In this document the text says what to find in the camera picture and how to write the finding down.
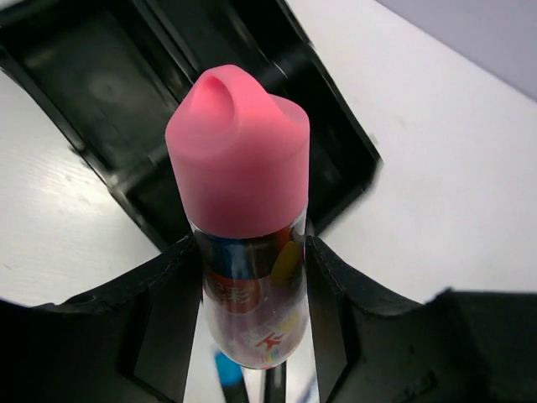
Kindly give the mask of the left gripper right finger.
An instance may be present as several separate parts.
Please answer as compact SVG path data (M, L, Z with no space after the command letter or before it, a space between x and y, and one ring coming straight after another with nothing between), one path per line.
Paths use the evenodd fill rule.
M323 402L533 402L536 297L445 290L425 304L305 243Z

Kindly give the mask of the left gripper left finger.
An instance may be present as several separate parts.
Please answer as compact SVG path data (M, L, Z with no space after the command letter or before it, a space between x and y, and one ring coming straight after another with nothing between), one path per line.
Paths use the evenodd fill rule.
M4 402L181 402L201 299L185 237L55 305L1 304Z

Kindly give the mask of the pink cap glue bottle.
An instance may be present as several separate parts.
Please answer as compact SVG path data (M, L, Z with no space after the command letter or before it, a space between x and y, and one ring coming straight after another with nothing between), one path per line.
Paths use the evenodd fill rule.
M201 252L203 304L216 344L250 369L283 363L309 317L305 110L242 68L221 65L197 79L165 143Z

